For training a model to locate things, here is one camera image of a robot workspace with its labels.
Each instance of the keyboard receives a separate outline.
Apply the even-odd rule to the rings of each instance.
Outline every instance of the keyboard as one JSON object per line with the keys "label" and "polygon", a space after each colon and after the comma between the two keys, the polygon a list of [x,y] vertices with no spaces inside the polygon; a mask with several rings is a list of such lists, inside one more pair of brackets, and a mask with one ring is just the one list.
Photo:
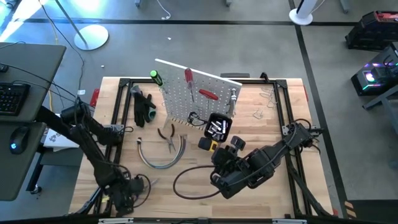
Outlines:
{"label": "keyboard", "polygon": [[0,83],[0,116],[18,116],[30,85],[19,83]]}

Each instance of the computer mouse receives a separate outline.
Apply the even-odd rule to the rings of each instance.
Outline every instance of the computer mouse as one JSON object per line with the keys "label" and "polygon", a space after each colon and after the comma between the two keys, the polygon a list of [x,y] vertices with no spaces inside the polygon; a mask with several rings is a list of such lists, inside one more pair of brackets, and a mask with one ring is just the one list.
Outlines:
{"label": "computer mouse", "polygon": [[10,137],[10,150],[13,154],[21,154],[27,146],[27,138],[29,136],[29,128],[21,126],[14,130]]}

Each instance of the work glove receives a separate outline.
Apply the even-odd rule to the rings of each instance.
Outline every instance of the work glove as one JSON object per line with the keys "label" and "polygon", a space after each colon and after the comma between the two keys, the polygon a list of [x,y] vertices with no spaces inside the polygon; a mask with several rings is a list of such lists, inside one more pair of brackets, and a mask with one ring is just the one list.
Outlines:
{"label": "work glove", "polygon": [[156,106],[151,102],[152,95],[148,94],[148,97],[144,97],[144,94],[140,90],[139,86],[133,86],[130,89],[130,93],[134,97],[134,121],[138,127],[144,127],[145,121],[150,122],[154,119]]}

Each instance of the white stand base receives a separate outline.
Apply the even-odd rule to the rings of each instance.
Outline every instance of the white stand base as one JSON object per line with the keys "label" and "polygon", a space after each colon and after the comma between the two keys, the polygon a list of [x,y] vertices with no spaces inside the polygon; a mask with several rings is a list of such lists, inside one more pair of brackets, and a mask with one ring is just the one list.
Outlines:
{"label": "white stand base", "polygon": [[75,45],[81,50],[94,50],[106,43],[109,33],[105,27],[100,25],[90,25],[82,28],[80,34],[86,40],[86,43],[80,38],[79,34],[75,35]]}
{"label": "white stand base", "polygon": [[300,26],[306,26],[312,22],[312,14],[309,14],[306,18],[299,18],[297,17],[297,9],[291,10],[289,17],[292,22]]}

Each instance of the wooden tabletop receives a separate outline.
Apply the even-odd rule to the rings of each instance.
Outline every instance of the wooden tabletop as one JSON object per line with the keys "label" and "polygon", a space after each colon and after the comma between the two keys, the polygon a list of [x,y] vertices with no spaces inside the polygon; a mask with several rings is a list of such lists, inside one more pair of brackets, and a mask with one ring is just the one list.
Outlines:
{"label": "wooden tabletop", "polygon": [[[111,122],[118,83],[118,77],[103,78],[94,113],[94,118],[102,124]],[[299,78],[287,79],[287,84],[294,118],[311,120],[302,80]],[[145,174],[151,180],[159,178],[159,181],[152,187],[147,202],[136,208],[134,213],[128,216],[148,218],[283,218],[286,213],[293,214],[284,159],[282,159],[281,165],[276,168],[271,179],[256,189],[245,188],[230,199],[223,198],[221,194],[203,200],[185,200],[176,196],[172,189],[176,175],[191,167],[211,165],[211,153],[199,149],[197,146],[199,138],[203,137],[203,131],[166,119],[167,114],[162,106],[163,97],[155,84],[139,84],[139,86],[145,95],[152,94],[152,101],[157,106],[157,115],[155,120],[146,123],[144,128],[136,127],[134,123],[134,99],[131,100],[127,126],[132,126],[134,132],[125,134],[121,164],[126,166],[133,175]],[[277,109],[269,108],[272,107],[272,103],[268,104],[269,100],[260,96],[262,87],[268,90],[272,88],[270,85],[244,84],[239,94],[236,116],[233,118],[233,125],[226,143],[229,143],[234,135],[246,141],[246,147],[243,152],[240,152],[240,156],[246,155],[255,148],[273,145],[281,139]],[[121,100],[118,123],[121,122],[126,90],[127,88],[124,89]],[[286,118],[284,102],[282,108]],[[256,119],[252,116],[256,110],[262,111],[262,119]],[[157,128],[160,128],[163,133],[169,134],[170,123],[175,125],[174,144],[177,150],[179,147],[178,135],[187,135],[185,154],[169,169],[158,170],[147,167],[139,157],[137,138],[142,138],[142,150],[148,160],[156,164],[167,164],[175,153],[169,153],[166,141],[157,134]],[[318,151],[315,148],[304,149],[302,160],[308,188],[325,210],[332,213]],[[189,196],[208,195],[216,192],[216,187],[210,184],[209,175],[211,171],[212,169],[198,169],[184,174],[177,182],[177,190],[181,194]],[[81,208],[96,187],[93,167],[84,156],[70,205],[70,212],[75,212]],[[302,194],[298,187],[297,192],[300,209],[304,211]]]}

